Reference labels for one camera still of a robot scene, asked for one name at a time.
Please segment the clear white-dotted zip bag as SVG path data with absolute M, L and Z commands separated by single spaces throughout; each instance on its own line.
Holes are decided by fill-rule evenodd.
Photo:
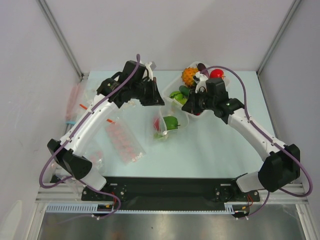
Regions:
M 164 141 L 189 125 L 189 117 L 180 109 L 172 106 L 161 106 L 152 117 L 151 136 L 154 140 Z

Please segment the green toy bell pepper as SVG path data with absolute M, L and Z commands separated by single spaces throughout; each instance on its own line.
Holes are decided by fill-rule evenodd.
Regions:
M 165 116 L 163 120 L 167 131 L 176 130 L 180 126 L 178 119 L 175 116 Z

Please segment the red toy tomato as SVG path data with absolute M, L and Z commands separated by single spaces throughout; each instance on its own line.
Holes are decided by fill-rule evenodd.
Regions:
M 161 121 L 160 121 L 160 118 L 159 118 L 159 117 L 157 117 L 157 118 L 154 119 L 154 121 L 153 121 L 153 127 L 154 127 L 154 129 L 155 129 L 156 131 L 158 131 L 158 132 L 161 130 Z

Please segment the green toy grape bunch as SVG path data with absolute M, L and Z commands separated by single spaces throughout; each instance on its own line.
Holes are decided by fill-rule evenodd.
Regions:
M 160 133 L 160 132 L 156 132 L 153 135 L 153 138 L 157 141 L 165 141 L 168 138 L 168 134 L 164 134 L 164 133 Z

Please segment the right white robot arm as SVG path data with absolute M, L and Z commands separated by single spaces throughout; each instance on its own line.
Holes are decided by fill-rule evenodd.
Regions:
M 213 111 L 214 115 L 240 133 L 256 150 L 263 165 L 259 171 L 236 178 L 230 188 L 231 196 L 242 201 L 250 191 L 265 189 L 275 192 L 300 177 L 300 149 L 287 145 L 253 122 L 245 106 L 237 98 L 229 98 L 221 78 L 207 78 L 197 73 L 197 85 L 189 91 L 182 110 L 190 114 Z

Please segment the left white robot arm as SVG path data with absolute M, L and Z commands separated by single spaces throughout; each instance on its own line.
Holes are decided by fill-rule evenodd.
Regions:
M 60 140 L 51 139 L 47 144 L 51 152 L 50 160 L 60 165 L 72 178 L 93 188 L 92 194 L 99 200 L 109 197 L 110 187 L 93 163 L 85 158 L 87 144 L 107 118 L 130 100 L 138 100 L 145 107 L 165 104 L 153 74 L 155 68 L 152 61 L 127 61 L 122 71 L 101 82 L 92 103 L 71 130 Z

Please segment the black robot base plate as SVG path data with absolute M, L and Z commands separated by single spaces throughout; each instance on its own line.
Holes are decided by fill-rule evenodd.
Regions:
M 108 176 L 97 193 L 88 187 L 82 201 L 113 201 L 129 211 L 219 211 L 225 203 L 258 203 L 257 190 L 241 192 L 232 178 L 172 178 Z

